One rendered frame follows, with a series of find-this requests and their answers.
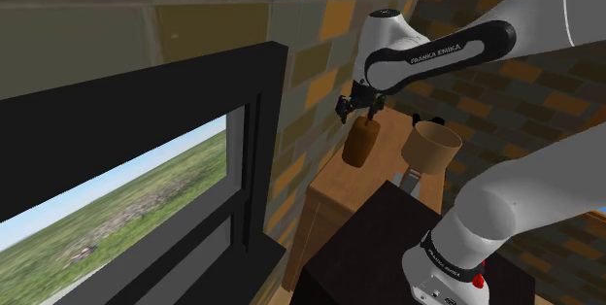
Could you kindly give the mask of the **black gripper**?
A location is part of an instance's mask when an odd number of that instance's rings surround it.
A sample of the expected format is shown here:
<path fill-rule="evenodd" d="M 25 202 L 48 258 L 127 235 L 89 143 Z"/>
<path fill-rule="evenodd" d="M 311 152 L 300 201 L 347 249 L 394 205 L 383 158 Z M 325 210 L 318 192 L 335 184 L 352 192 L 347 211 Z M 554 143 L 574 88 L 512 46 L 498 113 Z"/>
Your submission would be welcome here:
<path fill-rule="evenodd" d="M 367 118 L 373 117 L 385 107 L 386 98 L 375 88 L 369 85 L 353 82 L 350 99 L 340 95 L 335 107 L 335 112 L 340 121 L 345 124 L 348 115 L 354 111 L 354 107 L 369 107 Z"/>

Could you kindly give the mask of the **dark robot stand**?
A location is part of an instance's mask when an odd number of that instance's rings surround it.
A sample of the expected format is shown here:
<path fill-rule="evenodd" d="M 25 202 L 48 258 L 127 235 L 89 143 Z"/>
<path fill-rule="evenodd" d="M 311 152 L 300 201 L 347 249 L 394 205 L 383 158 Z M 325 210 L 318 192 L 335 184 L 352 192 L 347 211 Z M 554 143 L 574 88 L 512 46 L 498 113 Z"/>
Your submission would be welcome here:
<path fill-rule="evenodd" d="M 401 259 L 440 219 L 384 182 L 304 265 L 289 305 L 421 305 Z"/>

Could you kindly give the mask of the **black framed window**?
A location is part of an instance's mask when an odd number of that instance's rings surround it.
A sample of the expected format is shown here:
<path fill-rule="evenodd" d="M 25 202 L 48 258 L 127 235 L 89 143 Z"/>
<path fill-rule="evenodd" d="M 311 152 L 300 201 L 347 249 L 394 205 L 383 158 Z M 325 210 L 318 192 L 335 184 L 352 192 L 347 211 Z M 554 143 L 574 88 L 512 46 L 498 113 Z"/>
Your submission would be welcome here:
<path fill-rule="evenodd" d="M 0 101 L 0 305 L 250 305 L 287 49 Z"/>

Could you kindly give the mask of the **brown cylinder vase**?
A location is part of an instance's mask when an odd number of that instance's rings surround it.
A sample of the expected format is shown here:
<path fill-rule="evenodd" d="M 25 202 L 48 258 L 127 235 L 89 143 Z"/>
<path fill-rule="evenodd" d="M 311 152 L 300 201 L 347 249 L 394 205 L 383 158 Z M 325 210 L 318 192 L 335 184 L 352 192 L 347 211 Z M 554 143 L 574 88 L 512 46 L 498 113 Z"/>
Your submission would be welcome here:
<path fill-rule="evenodd" d="M 381 125 L 368 117 L 358 117 L 352 125 L 342 152 L 343 161 L 360 168 L 372 151 Z"/>

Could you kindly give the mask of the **tan shade table lamp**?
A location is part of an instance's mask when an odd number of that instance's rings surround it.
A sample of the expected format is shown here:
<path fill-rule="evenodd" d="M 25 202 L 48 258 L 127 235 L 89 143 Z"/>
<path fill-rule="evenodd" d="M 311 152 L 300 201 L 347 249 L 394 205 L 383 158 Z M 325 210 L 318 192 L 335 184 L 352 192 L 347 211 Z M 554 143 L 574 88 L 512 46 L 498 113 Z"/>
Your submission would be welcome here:
<path fill-rule="evenodd" d="M 411 183 L 410 194 L 419 198 L 423 178 L 444 179 L 447 166 L 461 146 L 461 138 L 449 127 L 429 120 L 417 121 L 401 149 L 408 169 L 400 185 Z"/>

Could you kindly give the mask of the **wooden chest of drawers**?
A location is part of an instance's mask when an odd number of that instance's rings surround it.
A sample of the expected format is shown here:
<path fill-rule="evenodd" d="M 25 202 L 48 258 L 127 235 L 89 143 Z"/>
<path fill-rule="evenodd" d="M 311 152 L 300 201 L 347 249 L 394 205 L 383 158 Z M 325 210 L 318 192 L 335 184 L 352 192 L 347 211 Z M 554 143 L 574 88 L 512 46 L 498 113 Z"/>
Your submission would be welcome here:
<path fill-rule="evenodd" d="M 285 290 L 294 290 L 304 264 L 384 182 L 408 168 L 401 149 L 412 130 L 412 118 L 386 108 L 374 120 L 380 132 L 362 167 L 345 163 L 338 150 L 308 185 L 282 281 Z"/>

